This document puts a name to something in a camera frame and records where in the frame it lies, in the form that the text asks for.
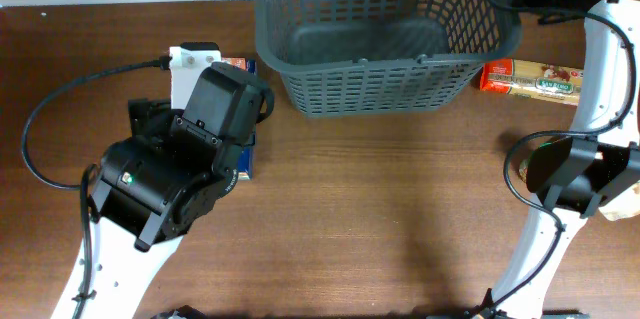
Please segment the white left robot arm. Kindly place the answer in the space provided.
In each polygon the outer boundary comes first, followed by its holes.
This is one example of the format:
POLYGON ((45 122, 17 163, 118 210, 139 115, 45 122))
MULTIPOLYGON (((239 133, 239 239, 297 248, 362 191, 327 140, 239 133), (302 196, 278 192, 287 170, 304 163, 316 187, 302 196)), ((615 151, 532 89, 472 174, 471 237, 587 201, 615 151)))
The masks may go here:
POLYGON ((192 224, 238 182, 238 161, 274 93, 224 62, 204 68, 187 103, 132 100, 131 136, 82 175, 83 242, 55 318, 131 318, 192 224))

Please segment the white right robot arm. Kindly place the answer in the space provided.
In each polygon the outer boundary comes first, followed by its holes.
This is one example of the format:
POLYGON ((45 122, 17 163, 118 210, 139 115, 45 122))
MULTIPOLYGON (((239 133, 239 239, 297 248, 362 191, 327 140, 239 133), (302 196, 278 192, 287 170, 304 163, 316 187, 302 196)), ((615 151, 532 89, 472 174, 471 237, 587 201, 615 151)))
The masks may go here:
POLYGON ((529 212, 502 278, 475 318, 539 318, 569 244, 596 214, 629 202, 639 181, 639 0, 488 0, 542 25, 581 19, 585 77, 570 130, 546 131, 530 156, 529 212))

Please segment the brown paper bag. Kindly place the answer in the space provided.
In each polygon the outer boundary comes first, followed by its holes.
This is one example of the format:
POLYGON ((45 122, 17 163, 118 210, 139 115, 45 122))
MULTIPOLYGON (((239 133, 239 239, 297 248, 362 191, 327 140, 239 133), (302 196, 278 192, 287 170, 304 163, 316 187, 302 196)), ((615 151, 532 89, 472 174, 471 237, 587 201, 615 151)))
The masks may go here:
MULTIPOLYGON (((591 184, 584 176, 578 176, 557 199, 556 206, 583 214, 591 195, 591 184)), ((639 215, 639 183, 627 188, 608 204, 598 206, 597 211, 609 221, 629 219, 639 215)))

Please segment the grey plastic mesh basket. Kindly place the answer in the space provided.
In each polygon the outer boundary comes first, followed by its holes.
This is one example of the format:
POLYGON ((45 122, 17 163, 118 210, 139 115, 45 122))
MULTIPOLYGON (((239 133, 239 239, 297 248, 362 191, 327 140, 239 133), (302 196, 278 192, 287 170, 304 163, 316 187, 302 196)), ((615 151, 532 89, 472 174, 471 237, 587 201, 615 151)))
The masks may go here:
POLYGON ((256 49, 309 117, 433 111, 517 48, 496 1, 254 0, 256 49))

